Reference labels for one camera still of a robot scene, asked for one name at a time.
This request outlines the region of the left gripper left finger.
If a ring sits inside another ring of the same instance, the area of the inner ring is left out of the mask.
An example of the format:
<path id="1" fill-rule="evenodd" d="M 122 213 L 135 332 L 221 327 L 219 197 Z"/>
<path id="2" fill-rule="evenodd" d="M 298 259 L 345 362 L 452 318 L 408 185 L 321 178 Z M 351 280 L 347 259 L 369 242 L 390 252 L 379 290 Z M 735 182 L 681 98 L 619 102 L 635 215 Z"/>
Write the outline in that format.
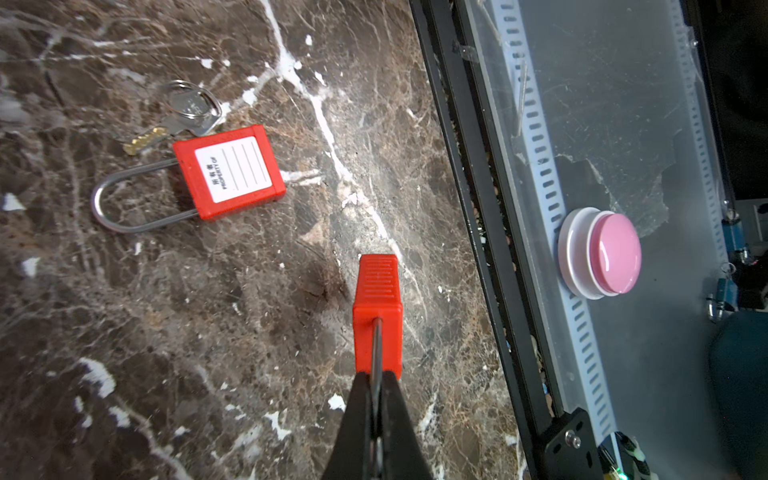
<path id="1" fill-rule="evenodd" d="M 369 375 L 357 373 L 323 480 L 369 480 L 374 473 L 373 401 Z"/>

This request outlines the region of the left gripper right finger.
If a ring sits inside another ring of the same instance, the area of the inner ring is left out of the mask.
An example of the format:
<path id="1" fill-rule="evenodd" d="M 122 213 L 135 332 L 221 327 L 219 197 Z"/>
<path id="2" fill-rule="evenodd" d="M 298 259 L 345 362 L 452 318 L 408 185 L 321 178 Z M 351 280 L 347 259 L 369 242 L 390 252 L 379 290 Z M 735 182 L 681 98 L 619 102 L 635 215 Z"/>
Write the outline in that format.
<path id="1" fill-rule="evenodd" d="M 396 375 L 385 371 L 379 394 L 382 479 L 432 479 Z"/>

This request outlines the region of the red padlock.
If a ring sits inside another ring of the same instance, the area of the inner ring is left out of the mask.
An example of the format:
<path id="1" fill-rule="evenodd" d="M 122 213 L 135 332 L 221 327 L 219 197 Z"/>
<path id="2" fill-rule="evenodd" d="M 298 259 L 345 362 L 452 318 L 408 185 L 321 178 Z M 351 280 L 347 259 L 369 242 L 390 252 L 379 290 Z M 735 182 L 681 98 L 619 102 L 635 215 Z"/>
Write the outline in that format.
<path id="1" fill-rule="evenodd" d="M 370 376 L 372 394 L 380 391 L 383 373 L 389 371 L 401 377 L 403 317 L 397 256 L 363 255 L 352 321 L 356 370 Z"/>
<path id="2" fill-rule="evenodd" d="M 94 188 L 91 210 L 107 229 L 143 233 L 198 217 L 214 221 L 282 199 L 287 191 L 266 131 L 261 125 L 217 133 L 172 145 L 175 157 L 107 176 Z M 107 217 L 102 197 L 107 188 L 138 175 L 178 166 L 194 208 L 145 224 L 122 225 Z"/>

